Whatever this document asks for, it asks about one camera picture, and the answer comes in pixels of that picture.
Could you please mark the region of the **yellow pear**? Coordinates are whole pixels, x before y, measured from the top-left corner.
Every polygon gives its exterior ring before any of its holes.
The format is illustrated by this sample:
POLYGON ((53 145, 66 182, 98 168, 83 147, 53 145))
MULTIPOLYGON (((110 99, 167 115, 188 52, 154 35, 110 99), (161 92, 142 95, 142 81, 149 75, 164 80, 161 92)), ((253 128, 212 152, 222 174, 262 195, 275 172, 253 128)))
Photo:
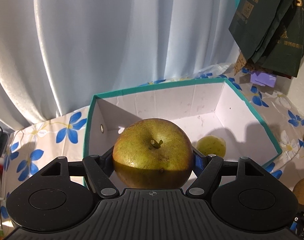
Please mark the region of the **yellow pear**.
POLYGON ((221 158, 226 155, 226 142, 215 135, 207 135, 196 142, 195 148, 203 155, 215 154, 221 158))

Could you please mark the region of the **large green-red apple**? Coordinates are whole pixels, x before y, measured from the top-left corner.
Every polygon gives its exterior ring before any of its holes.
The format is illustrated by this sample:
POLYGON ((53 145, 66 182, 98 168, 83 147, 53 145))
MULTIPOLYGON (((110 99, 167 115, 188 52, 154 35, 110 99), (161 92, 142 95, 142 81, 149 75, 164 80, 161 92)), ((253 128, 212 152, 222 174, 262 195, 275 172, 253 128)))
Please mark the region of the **large green-red apple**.
POLYGON ((179 189, 194 165, 192 144, 171 121, 144 119, 127 127, 112 153, 118 178, 135 189, 179 189))

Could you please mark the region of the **brown kiwi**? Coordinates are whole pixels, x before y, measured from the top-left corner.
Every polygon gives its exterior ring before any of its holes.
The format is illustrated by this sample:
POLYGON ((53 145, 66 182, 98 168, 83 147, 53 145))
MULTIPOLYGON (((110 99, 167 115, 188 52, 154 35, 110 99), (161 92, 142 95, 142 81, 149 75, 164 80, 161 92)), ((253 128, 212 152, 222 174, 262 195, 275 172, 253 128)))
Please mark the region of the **brown kiwi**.
POLYGON ((298 199, 299 204, 304 205, 304 179, 301 179, 294 186, 293 193, 298 199))

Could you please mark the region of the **teal cardboard box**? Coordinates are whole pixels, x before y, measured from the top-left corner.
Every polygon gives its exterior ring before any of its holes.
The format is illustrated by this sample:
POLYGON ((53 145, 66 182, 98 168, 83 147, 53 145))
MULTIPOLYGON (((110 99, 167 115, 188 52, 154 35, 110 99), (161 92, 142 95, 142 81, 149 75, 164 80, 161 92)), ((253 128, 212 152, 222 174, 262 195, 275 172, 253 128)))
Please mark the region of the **teal cardboard box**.
POLYGON ((173 122, 192 143, 210 134, 223 138, 227 161, 245 156, 267 166, 281 153, 271 128, 242 93, 227 79, 214 78, 95 95, 87 117, 84 155, 103 155, 123 129, 151 118, 173 122))

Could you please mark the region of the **floral tablecloth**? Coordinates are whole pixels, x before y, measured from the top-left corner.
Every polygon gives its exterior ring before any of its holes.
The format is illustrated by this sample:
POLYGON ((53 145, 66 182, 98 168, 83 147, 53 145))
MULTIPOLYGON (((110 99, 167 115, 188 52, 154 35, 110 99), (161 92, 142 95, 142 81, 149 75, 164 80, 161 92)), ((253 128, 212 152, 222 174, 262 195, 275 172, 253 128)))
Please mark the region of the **floral tablecloth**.
MULTIPOLYGON (((269 124, 282 153, 267 170, 293 190, 297 182, 304 179, 304 114, 284 92, 289 80, 279 78, 275 88, 253 85, 246 68, 237 74, 228 68, 222 77, 227 78, 269 124)), ((84 107, 10 135, 3 155, 6 170, 3 172, 0 197, 0 239, 13 230, 5 201, 22 183, 19 178, 26 180, 32 175, 32 171, 18 171, 18 165, 22 164, 25 170, 32 165, 38 171, 56 156, 65 155, 70 161, 80 160, 88 111, 88 107, 84 107)))

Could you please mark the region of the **purple paper box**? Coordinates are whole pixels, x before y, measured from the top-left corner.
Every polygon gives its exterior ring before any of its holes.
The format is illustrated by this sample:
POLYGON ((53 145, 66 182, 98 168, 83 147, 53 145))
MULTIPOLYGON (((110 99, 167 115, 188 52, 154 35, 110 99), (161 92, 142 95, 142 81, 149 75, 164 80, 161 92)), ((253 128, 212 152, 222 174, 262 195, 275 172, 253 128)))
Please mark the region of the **purple paper box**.
POLYGON ((251 83, 259 86, 275 87, 276 75, 260 71, 251 72, 251 83))

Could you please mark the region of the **white curtain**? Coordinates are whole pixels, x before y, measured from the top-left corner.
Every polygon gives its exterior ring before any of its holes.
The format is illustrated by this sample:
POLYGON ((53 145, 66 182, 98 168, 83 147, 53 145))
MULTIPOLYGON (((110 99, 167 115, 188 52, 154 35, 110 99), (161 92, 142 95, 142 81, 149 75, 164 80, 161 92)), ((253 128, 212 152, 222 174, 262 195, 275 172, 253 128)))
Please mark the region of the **white curtain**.
POLYGON ((0 123, 13 130, 93 94, 235 62, 235 0, 0 0, 0 123))

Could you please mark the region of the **dark green hanging bags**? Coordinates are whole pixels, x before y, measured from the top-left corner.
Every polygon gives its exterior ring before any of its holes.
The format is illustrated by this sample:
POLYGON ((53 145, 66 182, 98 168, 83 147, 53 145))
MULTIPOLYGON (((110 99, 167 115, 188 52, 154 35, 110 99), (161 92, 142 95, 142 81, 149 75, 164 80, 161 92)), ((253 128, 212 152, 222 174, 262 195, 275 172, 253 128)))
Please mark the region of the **dark green hanging bags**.
POLYGON ((229 26, 236 69, 297 77, 304 56, 304 0, 239 0, 229 26))

